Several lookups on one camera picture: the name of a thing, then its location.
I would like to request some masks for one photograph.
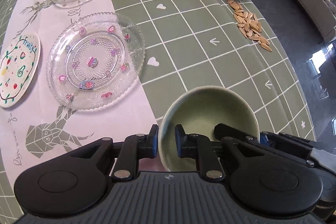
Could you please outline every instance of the bowl rim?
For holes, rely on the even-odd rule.
[[[258,141],[260,140],[260,131],[259,131],[259,124],[258,124],[258,120],[254,114],[254,111],[252,110],[252,108],[250,107],[250,105],[244,100],[244,98],[242,98],[238,93],[232,91],[232,90],[229,90],[227,88],[224,88],[222,86],[216,86],[216,85],[204,85],[204,86],[199,86],[199,87],[196,87],[196,88],[193,88],[185,93],[183,93],[179,98],[177,98],[175,100],[175,102],[169,107],[169,109],[167,110],[166,114],[164,115],[163,119],[162,119],[162,122],[161,122],[161,125],[159,127],[159,132],[157,134],[157,148],[158,148],[158,152],[159,152],[159,156],[160,156],[160,160],[161,160],[161,163],[163,165],[163,167],[170,171],[167,164],[166,164],[166,161],[164,159],[164,157],[162,156],[163,153],[162,153],[162,145],[161,145],[161,140],[162,140],[162,130],[163,130],[163,125],[167,123],[167,120],[170,118],[171,114],[173,113],[173,109],[175,108],[175,106],[181,101],[183,100],[185,97],[188,97],[190,96],[191,94],[195,93],[195,92],[198,92],[200,90],[219,90],[219,91],[225,91],[225,92],[228,92],[228,93],[231,93],[232,95],[234,95],[235,97],[237,97],[247,108],[248,110],[250,111],[250,113],[253,115],[254,117],[254,120],[256,122],[255,126],[256,126],[256,129],[257,129],[257,132],[259,133],[258,134]]]

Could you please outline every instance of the white arrow print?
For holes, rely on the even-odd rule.
[[[209,42],[214,44],[215,46],[217,46],[216,43],[219,43],[219,41],[217,41],[216,38],[211,39]]]
[[[269,80],[265,83],[265,87],[267,87],[267,88],[269,88],[269,89],[271,89],[271,83],[269,82]]]

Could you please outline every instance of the white heart print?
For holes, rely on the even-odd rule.
[[[156,8],[165,10],[166,6],[164,6],[162,3],[160,3],[159,5],[157,5]]]
[[[147,65],[151,65],[154,67],[158,67],[160,65],[160,63],[158,61],[156,61],[156,58],[154,56],[152,56],[151,58],[149,58]]]

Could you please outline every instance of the silver bolt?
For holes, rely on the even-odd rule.
[[[313,167],[315,165],[311,160],[306,160],[306,164],[310,167]]]
[[[223,173],[218,170],[210,170],[206,172],[206,176],[211,179],[219,179],[223,176]]]
[[[119,179],[125,179],[128,178],[131,175],[131,173],[128,170],[118,170],[114,172],[114,176]]]

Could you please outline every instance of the white oval plate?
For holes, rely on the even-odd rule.
[[[14,105],[27,90],[40,59],[37,34],[13,39],[0,59],[0,106]]]

